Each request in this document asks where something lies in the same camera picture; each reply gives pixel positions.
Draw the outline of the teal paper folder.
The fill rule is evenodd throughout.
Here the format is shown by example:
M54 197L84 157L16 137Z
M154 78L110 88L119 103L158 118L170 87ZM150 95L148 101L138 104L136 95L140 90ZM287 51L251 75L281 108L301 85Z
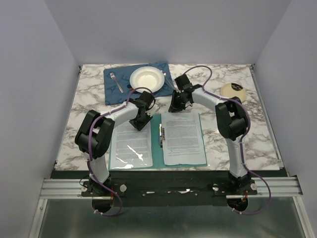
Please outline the teal paper folder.
M163 149L160 147L160 144L159 144L159 124L160 123L161 123L161 114L154 115L153 118L149 122L151 126L153 166L149 168L143 168L143 169L191 168L190 166L166 166L164 164Z

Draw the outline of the single printed paper sheet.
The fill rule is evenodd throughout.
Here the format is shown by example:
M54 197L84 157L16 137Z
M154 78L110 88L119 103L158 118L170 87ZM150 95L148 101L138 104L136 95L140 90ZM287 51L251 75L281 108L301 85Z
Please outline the single printed paper sheet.
M117 126L112 135L109 153L111 170L143 169L153 166L151 126L141 131L128 121Z

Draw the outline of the printed paper sheets stack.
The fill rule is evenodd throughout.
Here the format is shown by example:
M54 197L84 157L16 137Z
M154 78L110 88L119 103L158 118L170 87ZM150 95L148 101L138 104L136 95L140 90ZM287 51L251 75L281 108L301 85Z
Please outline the printed paper sheets stack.
M198 113L164 113L161 114L161 125L166 166L199 167L207 164Z

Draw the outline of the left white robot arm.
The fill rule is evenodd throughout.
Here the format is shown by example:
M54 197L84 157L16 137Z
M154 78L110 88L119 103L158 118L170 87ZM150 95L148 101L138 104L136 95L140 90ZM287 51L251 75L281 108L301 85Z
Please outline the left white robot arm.
M108 150L113 130L119 125L129 122L138 132L153 118L148 114L156 100L150 89L143 87L144 91L139 98L131 99L131 94L127 100L110 111L100 114L94 110L87 112L76 136L75 144L79 150L88 155L87 167L89 170L90 184L93 191L99 196L104 196L108 192L115 196L123 195L124 192L116 193L110 188L107 181L109 171L106 165L101 166L101 157Z

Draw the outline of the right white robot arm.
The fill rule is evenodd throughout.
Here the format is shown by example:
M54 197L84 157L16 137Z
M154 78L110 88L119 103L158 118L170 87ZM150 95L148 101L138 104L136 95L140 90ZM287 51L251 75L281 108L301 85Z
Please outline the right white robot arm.
M215 112L218 131L225 138L228 147L230 163L228 189L233 194L241 193L251 182L251 175L245 168L244 158L244 136L251 122L240 99L223 98L208 92L200 84L193 85L185 74L174 81L177 89L172 93L168 111L178 113L196 103Z

